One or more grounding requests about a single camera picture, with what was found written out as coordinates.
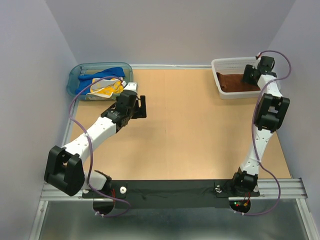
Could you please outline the brown towel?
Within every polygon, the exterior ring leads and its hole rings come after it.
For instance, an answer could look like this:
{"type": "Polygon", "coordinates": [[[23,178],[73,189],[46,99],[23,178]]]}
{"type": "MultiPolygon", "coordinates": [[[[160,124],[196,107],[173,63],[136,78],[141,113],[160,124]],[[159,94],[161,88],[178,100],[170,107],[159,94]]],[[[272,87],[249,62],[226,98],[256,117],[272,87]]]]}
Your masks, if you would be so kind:
{"type": "Polygon", "coordinates": [[[260,88],[255,85],[248,84],[242,81],[242,74],[221,74],[216,73],[219,86],[225,93],[240,93],[260,91],[260,88]]]}

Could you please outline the yellow white towel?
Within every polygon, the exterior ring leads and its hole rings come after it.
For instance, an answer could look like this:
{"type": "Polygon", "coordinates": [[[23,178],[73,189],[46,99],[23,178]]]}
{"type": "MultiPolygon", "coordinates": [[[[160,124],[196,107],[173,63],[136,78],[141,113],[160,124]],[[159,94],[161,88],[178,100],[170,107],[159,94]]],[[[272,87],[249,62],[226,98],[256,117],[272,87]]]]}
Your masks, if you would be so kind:
{"type": "Polygon", "coordinates": [[[123,77],[103,79],[89,88],[88,95],[110,99],[113,95],[120,94],[126,85],[123,77]]]}

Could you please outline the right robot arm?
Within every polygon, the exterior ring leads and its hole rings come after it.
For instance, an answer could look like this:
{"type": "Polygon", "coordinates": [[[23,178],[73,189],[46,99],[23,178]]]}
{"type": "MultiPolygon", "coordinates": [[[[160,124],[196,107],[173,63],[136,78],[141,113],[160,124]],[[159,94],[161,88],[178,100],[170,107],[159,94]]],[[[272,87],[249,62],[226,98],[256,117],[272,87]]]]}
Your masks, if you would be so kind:
{"type": "Polygon", "coordinates": [[[264,152],[273,134],[282,126],[290,105],[290,99],[279,90],[277,74],[273,72],[274,58],[261,54],[255,58],[256,65],[246,65],[242,77],[244,83],[259,87],[260,93],[251,121],[252,145],[230,182],[235,195],[252,193],[258,185],[264,152]]]}

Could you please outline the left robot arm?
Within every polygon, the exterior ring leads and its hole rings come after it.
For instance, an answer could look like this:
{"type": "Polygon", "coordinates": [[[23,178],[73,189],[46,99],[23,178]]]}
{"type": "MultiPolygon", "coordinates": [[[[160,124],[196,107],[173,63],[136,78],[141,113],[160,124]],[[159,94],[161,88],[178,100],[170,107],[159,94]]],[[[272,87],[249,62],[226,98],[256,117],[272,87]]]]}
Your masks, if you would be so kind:
{"type": "Polygon", "coordinates": [[[108,196],[111,193],[111,178],[97,170],[85,172],[84,162],[92,160],[94,150],[118,133],[129,120],[146,116],[146,97],[138,96],[133,90],[124,90],[83,134],[62,147],[51,148],[44,181],[69,196],[90,189],[94,189],[100,197],[108,196]]]}

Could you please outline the white plastic basket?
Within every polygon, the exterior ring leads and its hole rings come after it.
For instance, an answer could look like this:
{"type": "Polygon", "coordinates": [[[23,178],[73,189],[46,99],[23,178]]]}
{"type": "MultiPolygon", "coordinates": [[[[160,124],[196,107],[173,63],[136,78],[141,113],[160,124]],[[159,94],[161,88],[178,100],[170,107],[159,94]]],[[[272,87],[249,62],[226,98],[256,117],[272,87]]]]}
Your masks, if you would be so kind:
{"type": "Polygon", "coordinates": [[[234,58],[219,58],[214,59],[211,62],[212,73],[214,77],[215,84],[217,86],[219,96],[222,100],[228,99],[247,99],[247,98],[257,98],[260,95],[259,91],[232,91],[225,92],[220,86],[217,73],[222,75],[234,75],[243,74],[246,65],[252,65],[255,68],[258,67],[261,58],[266,58],[266,56],[260,56],[256,58],[253,57],[234,57],[234,58]]]}

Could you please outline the blue towel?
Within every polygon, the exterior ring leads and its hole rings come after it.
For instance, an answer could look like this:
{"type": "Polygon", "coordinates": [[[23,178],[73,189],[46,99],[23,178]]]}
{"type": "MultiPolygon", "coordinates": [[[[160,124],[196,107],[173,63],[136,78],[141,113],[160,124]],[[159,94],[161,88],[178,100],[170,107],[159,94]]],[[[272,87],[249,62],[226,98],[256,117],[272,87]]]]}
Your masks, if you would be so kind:
{"type": "Polygon", "coordinates": [[[96,78],[99,79],[99,78],[104,78],[108,76],[124,79],[125,73],[122,67],[111,67],[93,74],[79,75],[78,76],[79,85],[78,85],[78,88],[75,90],[75,94],[78,94],[85,87],[89,86],[93,82],[93,79],[96,79],[96,78]]]}

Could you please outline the teal plastic bin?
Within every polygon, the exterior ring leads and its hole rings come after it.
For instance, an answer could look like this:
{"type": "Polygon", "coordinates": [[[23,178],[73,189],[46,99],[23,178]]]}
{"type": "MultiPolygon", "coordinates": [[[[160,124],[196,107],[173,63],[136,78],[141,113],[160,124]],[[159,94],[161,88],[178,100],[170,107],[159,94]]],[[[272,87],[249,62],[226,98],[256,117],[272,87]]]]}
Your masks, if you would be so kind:
{"type": "Polygon", "coordinates": [[[93,78],[83,80],[83,77],[88,77],[96,73],[100,73],[101,77],[116,76],[122,77],[126,83],[134,81],[132,67],[125,62],[95,62],[83,63],[75,66],[69,73],[69,79],[66,86],[68,94],[74,97],[86,85],[92,82],[93,78]]]}

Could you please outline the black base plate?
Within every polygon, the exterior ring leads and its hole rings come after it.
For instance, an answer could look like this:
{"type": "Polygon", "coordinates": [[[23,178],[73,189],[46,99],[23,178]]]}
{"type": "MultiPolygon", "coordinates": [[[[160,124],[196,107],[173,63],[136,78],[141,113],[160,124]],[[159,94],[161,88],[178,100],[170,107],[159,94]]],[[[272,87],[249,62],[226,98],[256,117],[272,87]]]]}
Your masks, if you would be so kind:
{"type": "Polygon", "coordinates": [[[230,179],[113,180],[110,188],[131,209],[228,208],[230,198],[248,195],[231,184],[230,179]]]}

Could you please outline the aluminium frame rail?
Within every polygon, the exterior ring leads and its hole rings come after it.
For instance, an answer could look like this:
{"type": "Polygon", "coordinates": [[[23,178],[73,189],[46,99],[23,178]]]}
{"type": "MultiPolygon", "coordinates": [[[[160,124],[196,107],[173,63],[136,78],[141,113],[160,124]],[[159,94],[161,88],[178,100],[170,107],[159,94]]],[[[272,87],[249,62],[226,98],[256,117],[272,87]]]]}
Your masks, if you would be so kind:
{"type": "Polygon", "coordinates": [[[301,179],[274,135],[249,215],[222,195],[251,145],[255,99],[220,98],[211,69],[135,69],[147,117],[94,152],[94,168],[127,188],[125,203],[43,187],[40,240],[317,240],[301,179]]]}

